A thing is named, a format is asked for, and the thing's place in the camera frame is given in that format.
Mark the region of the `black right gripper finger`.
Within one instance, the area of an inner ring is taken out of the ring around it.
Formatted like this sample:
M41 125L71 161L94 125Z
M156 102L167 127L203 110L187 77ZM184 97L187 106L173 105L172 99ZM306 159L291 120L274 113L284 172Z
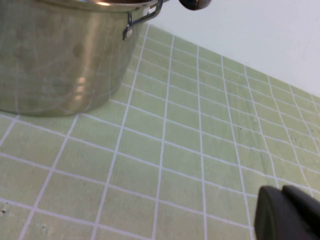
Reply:
M257 240L318 240L320 202L293 185L261 186L254 232Z

